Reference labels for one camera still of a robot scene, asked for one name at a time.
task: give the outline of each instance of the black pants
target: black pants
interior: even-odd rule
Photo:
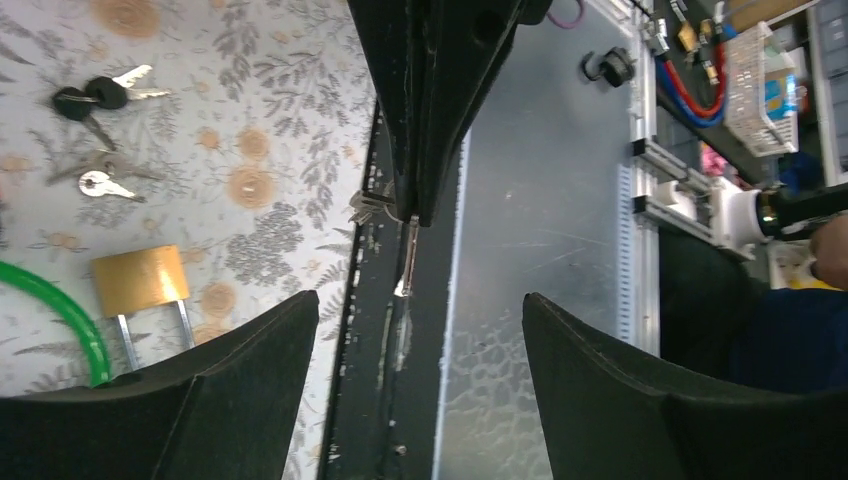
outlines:
[[[662,358],[726,379],[731,342],[767,290],[729,255],[689,235],[661,231]]]

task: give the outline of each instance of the pink object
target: pink object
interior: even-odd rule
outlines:
[[[704,175],[710,177],[720,177],[724,175],[724,169],[727,166],[727,160],[716,153],[709,145],[701,144],[701,167],[704,169]]]

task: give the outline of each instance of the green tube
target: green tube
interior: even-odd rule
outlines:
[[[7,283],[41,300],[68,323],[88,358],[92,387],[110,380],[106,345],[94,322],[77,302],[47,280],[5,262],[0,262],[0,282]]]

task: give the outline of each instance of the blue cable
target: blue cable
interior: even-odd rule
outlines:
[[[724,26],[725,34],[727,38],[734,38],[736,36],[736,30],[733,26],[727,24]],[[683,115],[692,122],[698,128],[710,128],[719,125],[721,121],[724,119],[724,111],[727,108],[727,100],[724,101],[721,105],[721,109],[716,113],[712,118],[704,119],[697,115],[695,112],[686,105],[686,102],[683,101],[683,98],[680,97],[680,93],[674,89],[674,85],[671,82],[671,78],[669,78],[668,73],[666,73],[665,69],[662,68],[662,63],[657,58],[656,62],[656,76],[663,90],[665,90],[671,99],[674,101],[674,104],[677,105],[677,108],[683,112]]]

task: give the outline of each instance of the hand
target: hand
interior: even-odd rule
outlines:
[[[819,280],[848,290],[848,216],[840,215],[816,230],[810,242]]]

